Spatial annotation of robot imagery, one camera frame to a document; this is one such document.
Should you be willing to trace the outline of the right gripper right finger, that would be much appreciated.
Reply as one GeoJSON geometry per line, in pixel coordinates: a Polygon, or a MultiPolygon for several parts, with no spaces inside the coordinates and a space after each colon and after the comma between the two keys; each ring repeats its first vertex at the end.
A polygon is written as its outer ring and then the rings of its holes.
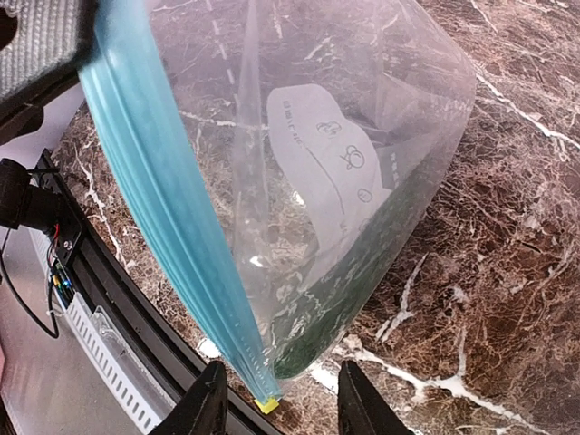
{"type": "Polygon", "coordinates": [[[355,361],[342,362],[338,376],[338,430],[344,434],[411,435],[355,361]]]}

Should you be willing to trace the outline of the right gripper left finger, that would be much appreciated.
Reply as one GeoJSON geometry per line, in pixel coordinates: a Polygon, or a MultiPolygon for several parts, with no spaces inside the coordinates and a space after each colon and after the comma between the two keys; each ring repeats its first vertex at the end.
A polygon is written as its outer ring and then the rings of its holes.
{"type": "Polygon", "coordinates": [[[225,434],[226,420],[226,368],[222,362],[212,361],[150,435],[225,434]]]}

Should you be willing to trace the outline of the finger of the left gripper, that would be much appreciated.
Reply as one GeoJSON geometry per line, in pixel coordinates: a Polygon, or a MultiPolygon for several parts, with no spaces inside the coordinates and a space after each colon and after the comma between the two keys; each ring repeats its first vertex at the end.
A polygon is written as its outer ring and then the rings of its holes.
{"type": "Polygon", "coordinates": [[[1,130],[36,131],[44,107],[78,82],[96,1],[1,3],[1,130]]]}

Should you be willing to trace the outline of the clear zip top bag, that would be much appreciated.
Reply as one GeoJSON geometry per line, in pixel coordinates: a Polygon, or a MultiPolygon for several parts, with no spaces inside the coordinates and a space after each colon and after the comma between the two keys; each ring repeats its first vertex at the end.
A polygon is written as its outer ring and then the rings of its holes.
{"type": "Polygon", "coordinates": [[[261,406],[273,320],[407,179],[437,185],[475,98],[416,1],[102,1],[80,72],[180,301],[261,406]]]}

